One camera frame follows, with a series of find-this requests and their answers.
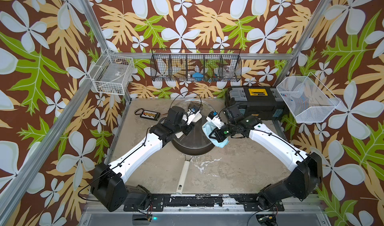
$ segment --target concrete floor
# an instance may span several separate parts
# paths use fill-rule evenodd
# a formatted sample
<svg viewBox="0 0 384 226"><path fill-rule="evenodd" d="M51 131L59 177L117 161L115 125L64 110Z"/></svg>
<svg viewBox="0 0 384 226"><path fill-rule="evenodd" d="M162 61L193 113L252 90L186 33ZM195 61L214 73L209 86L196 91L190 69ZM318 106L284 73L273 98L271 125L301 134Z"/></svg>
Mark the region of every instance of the concrete floor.
<svg viewBox="0 0 384 226"><path fill-rule="evenodd" d="M217 111L224 107L223 100L204 101ZM113 152L112 161L141 141L146 129L157 123L134 115L134 111L137 108L144 108L166 113L171 102L166 99L133 100ZM264 123L275 131L272 121ZM139 166L127 184L143 185L152 193L175 193L184 161L185 156L169 142ZM282 162L260 144L249 138L230 138L224 148L215 147L205 155L192 158L183 193L257 193L266 185L284 179L289 174L290 171Z"/></svg>

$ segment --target toolbox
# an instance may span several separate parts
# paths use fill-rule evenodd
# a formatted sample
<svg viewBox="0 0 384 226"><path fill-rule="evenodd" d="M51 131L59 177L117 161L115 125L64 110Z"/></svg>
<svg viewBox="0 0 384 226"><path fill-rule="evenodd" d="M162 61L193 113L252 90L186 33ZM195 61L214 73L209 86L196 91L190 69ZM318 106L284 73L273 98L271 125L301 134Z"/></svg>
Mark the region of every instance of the toolbox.
<svg viewBox="0 0 384 226"><path fill-rule="evenodd" d="M225 106L237 105L244 117L256 116L260 120L281 120L289 113L276 88L236 86L225 93Z"/></svg>

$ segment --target black wire basket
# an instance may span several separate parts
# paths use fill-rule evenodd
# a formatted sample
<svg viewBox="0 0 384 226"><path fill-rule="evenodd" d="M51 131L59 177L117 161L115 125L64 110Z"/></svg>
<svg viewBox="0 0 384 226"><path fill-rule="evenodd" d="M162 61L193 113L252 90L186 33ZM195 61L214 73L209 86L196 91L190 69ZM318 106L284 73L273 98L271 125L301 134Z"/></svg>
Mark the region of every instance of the black wire basket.
<svg viewBox="0 0 384 226"><path fill-rule="evenodd" d="M199 49L203 52L172 53L170 49L154 48L151 57L152 81L233 81L241 79L242 61L239 49Z"/></svg>

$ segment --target floral wallpaper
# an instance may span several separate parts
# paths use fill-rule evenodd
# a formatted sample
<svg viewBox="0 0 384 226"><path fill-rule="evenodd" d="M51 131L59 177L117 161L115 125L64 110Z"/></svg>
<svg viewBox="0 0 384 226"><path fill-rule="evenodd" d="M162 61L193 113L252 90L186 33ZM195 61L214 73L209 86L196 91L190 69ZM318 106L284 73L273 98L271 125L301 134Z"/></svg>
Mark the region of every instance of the floral wallpaper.
<svg viewBox="0 0 384 226"><path fill-rule="evenodd" d="M78 0L1 5L0 197L100 55ZM105 160L124 108L120 96L90 91L7 225L77 225L85 203L77 194Z"/></svg>
<svg viewBox="0 0 384 226"><path fill-rule="evenodd" d="M331 100L341 100L323 123L282 126L291 142L323 159L317 192L335 226L384 222L384 12L381 0L332 0L290 70L313 73Z"/></svg>
<svg viewBox="0 0 384 226"><path fill-rule="evenodd" d="M320 0L90 0L112 51L166 48L193 53L218 49L242 53L290 53ZM129 92L138 98L170 98L193 92L222 98L229 86L272 85L285 61L243 60L239 82L152 82L149 60L135 60ZM202 68L193 61L189 70Z"/></svg>

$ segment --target blue cloth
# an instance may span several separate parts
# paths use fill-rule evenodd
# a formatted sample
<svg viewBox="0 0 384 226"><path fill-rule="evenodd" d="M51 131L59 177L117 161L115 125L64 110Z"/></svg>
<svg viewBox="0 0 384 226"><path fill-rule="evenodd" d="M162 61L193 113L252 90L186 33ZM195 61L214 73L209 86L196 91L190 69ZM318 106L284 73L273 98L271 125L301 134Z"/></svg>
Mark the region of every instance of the blue cloth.
<svg viewBox="0 0 384 226"><path fill-rule="evenodd" d="M216 146L219 148L223 148L225 145L228 144L229 139L226 138L223 142L219 143L216 139L209 138L209 134L216 128L216 126L213 123L206 122L201 127L203 129L204 134L207 136L207 138Z"/></svg>
<svg viewBox="0 0 384 226"><path fill-rule="evenodd" d="M203 80L204 75L202 75L201 73L194 73L192 77L194 77L196 81L201 81Z"/></svg>

